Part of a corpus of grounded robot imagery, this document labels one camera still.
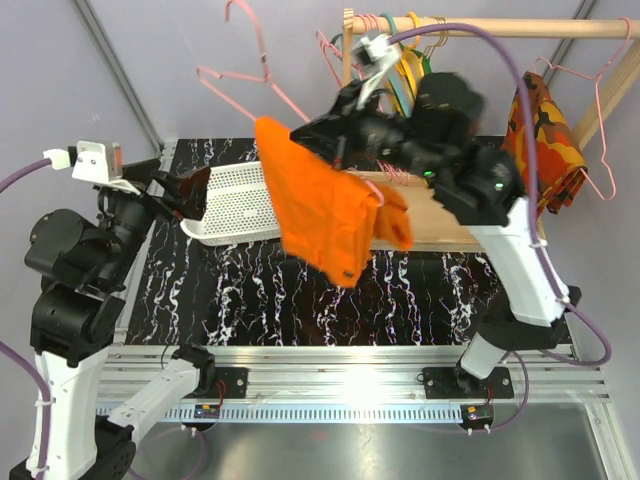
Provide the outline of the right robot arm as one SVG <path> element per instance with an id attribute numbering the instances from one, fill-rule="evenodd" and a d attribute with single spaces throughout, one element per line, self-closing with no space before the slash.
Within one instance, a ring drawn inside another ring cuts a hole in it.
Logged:
<path id="1" fill-rule="evenodd" d="M 424 76 L 409 117 L 378 111 L 374 82 L 353 80 L 331 109 L 290 138 L 339 169 L 360 157 L 425 180 L 433 198 L 483 247 L 502 285 L 456 365 L 426 376 L 430 398 L 488 394 L 497 363 L 512 351 L 550 350 L 564 334 L 567 305 L 580 298 L 531 238 L 535 224 L 515 161 L 475 139 L 483 97 L 454 73 Z"/>

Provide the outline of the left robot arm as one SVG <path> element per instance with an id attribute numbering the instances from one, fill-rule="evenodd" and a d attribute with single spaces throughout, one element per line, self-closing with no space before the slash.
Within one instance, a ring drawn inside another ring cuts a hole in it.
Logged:
<path id="1" fill-rule="evenodd" d="M 205 397 L 217 383 L 205 348 L 180 347 L 162 371 L 109 415 L 96 411 L 98 389 L 117 320 L 121 293 L 158 217 L 200 219 L 209 171 L 182 176 L 156 159 L 128 165 L 95 182 L 100 220 L 69 209 L 44 215 L 33 227 L 26 265 L 40 274 L 31 318 L 36 430 L 29 456 L 13 479 L 121 479 L 152 427 L 188 395 Z"/>

